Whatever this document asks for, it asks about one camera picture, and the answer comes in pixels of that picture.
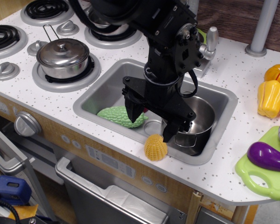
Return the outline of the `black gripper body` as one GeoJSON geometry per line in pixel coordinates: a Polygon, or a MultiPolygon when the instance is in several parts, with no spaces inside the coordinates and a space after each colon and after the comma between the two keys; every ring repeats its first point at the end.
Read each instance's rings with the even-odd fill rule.
{"type": "Polygon", "coordinates": [[[181,119],[190,122],[196,118],[195,112],[185,102],[196,94],[196,90],[181,93],[177,82],[156,84],[146,79],[125,76],[122,94],[133,94],[143,100],[144,109],[152,111],[165,120],[181,119]]]}

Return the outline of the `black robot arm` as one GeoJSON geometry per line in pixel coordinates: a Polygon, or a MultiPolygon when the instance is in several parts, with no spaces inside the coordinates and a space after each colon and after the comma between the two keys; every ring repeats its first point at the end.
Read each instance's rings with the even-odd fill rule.
{"type": "Polygon", "coordinates": [[[195,15],[179,0],[93,0],[91,6],[109,33],[127,24],[140,31],[149,45],[144,78],[123,78],[125,106],[129,119],[135,122],[144,109],[167,121],[163,140],[168,142],[178,131],[188,131],[196,117],[185,102],[193,93],[182,93],[184,75],[193,71],[203,57],[196,36],[195,15]]]}

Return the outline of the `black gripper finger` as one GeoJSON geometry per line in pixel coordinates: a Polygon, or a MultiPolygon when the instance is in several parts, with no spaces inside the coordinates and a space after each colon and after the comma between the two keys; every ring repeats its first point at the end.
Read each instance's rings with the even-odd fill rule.
{"type": "Polygon", "coordinates": [[[135,97],[133,94],[125,95],[125,107],[128,118],[132,123],[134,123],[144,111],[143,100],[135,97]]]}
{"type": "Polygon", "coordinates": [[[163,130],[163,142],[167,143],[177,134],[179,129],[184,126],[184,121],[181,119],[163,120],[166,125],[163,130]]]}

